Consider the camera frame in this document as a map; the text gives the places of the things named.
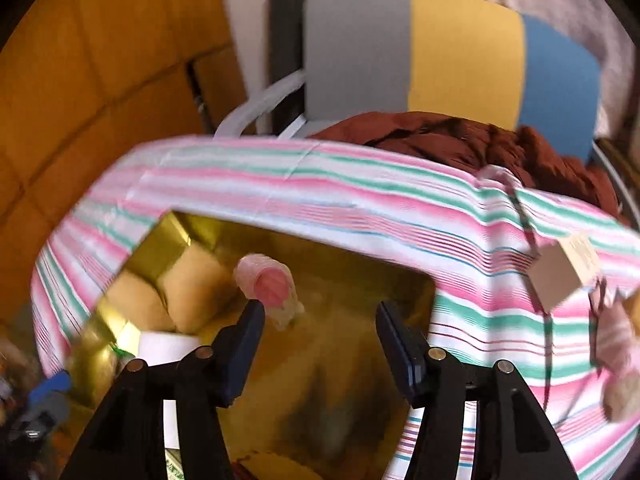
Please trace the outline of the white foam block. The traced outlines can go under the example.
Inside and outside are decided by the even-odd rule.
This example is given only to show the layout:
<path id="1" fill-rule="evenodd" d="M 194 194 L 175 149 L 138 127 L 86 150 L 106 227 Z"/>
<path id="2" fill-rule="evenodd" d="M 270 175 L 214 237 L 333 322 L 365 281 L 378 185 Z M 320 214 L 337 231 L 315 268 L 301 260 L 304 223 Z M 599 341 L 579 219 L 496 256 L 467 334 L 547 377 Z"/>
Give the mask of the white foam block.
<path id="1" fill-rule="evenodd" d="M 163 402 L 164 447 L 168 450 L 180 448 L 175 394 L 176 366 L 199 345 L 198 337 L 176 333 L 142 332 L 140 336 L 137 357 L 149 367 L 160 369 L 154 382 L 160 390 L 160 400 Z"/>

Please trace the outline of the dark red cloth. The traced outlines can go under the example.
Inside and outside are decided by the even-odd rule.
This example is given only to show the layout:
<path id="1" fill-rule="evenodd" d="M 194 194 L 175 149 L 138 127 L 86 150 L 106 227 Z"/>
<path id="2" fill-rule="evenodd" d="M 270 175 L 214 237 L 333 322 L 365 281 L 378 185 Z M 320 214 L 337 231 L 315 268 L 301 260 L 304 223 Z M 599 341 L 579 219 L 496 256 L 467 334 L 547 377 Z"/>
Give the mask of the dark red cloth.
<path id="1" fill-rule="evenodd" d="M 511 131 L 435 113 L 370 112 L 349 117 L 313 137 L 410 155 L 469 174 L 490 165 L 503 167 L 526 188 L 577 198 L 620 222 L 629 222 L 602 168 L 559 154 L 529 126 Z"/>

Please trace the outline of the beige cardboard box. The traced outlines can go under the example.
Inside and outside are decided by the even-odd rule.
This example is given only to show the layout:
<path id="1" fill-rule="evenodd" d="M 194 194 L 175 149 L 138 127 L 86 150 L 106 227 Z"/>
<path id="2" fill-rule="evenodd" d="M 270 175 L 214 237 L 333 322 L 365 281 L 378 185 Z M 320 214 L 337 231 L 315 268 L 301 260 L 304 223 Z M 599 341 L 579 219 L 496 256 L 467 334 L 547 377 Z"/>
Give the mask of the beige cardboard box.
<path id="1" fill-rule="evenodd" d="M 600 260 L 585 234 L 541 246 L 527 276 L 544 313 L 551 313 L 600 272 Z"/>

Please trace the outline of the pink striped sock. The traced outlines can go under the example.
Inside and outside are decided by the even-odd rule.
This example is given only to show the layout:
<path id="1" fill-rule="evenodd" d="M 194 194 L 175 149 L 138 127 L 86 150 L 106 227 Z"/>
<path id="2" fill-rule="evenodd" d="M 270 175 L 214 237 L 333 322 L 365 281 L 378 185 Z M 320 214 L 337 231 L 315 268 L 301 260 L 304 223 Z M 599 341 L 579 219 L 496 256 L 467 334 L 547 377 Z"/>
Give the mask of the pink striped sock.
<path id="1" fill-rule="evenodd" d="M 593 298 L 597 315 L 596 360 L 611 373 L 603 391 L 606 417 L 623 422 L 639 414 L 639 289 L 630 296 Z"/>

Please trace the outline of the striped pink green bedsheet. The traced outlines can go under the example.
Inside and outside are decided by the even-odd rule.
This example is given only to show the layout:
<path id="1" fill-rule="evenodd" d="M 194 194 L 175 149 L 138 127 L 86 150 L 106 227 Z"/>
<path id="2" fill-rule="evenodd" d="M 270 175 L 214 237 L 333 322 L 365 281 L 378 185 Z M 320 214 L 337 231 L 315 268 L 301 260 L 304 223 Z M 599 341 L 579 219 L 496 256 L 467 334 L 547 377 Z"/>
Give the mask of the striped pink green bedsheet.
<path id="1" fill-rule="evenodd" d="M 611 478 L 639 424 L 609 422 L 608 375 L 590 361 L 585 290 L 550 323 L 528 299 L 532 250 L 585 234 L 608 284 L 639 284 L 639 237 L 581 200 L 336 142 L 186 136 L 136 146 L 96 181 L 43 245 L 32 318 L 44 374 L 58 372 L 106 286 L 167 211 L 211 214 L 322 240 L 434 278 L 432 344 L 460 360 L 512 361 L 547 408 L 583 479 Z"/>

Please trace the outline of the grey yellow blue chair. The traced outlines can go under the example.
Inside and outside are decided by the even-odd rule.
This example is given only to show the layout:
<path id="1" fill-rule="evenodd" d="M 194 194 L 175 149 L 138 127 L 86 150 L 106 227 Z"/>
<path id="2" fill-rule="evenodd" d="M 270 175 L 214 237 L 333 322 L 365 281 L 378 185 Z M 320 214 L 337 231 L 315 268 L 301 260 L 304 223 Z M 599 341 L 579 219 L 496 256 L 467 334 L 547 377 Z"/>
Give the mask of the grey yellow blue chair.
<path id="1" fill-rule="evenodd" d="M 602 168 L 632 200 L 597 146 L 601 70 L 548 24 L 485 0 L 271 0 L 274 81 L 220 123 L 236 138 L 283 102 L 285 128 L 315 133 L 364 113 L 424 112 L 514 131 L 529 126 L 559 154 Z"/>

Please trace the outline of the yellow sponge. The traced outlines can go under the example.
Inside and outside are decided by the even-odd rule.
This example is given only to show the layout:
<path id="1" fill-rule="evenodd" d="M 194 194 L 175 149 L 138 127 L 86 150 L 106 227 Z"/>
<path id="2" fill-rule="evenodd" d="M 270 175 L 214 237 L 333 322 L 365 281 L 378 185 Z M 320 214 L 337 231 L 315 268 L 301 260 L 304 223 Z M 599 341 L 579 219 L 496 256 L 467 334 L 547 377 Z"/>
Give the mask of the yellow sponge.
<path id="1" fill-rule="evenodd" d="M 158 279 L 178 332 L 193 335 L 224 310 L 238 292 L 231 271 L 193 242 Z"/>
<path id="2" fill-rule="evenodd" d="M 105 293 L 106 301 L 142 332 L 174 332 L 158 291 L 139 275 L 122 270 Z"/>

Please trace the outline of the gold storage box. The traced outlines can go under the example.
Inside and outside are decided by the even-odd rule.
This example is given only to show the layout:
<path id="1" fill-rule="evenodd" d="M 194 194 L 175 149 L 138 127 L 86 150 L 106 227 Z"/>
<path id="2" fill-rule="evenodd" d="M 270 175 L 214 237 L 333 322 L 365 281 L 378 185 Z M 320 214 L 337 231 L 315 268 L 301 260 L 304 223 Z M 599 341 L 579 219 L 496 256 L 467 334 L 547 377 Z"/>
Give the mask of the gold storage box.
<path id="1" fill-rule="evenodd" d="M 375 309 L 388 300 L 409 325 L 425 330 L 433 280 L 314 240 L 179 211 L 160 219 L 122 270 L 150 283 L 167 310 L 158 279 L 193 242 L 230 271 L 248 254 L 285 264 L 305 308 L 285 330 L 266 319 L 243 394 L 219 414 L 238 473 L 252 479 L 382 478 L 409 408 L 378 342 Z M 208 344 L 238 320 L 245 303 L 238 291 L 196 334 L 177 327 L 171 333 Z M 125 356 L 137 356 L 141 333 L 104 292 L 67 361 L 81 402 L 100 403 Z"/>

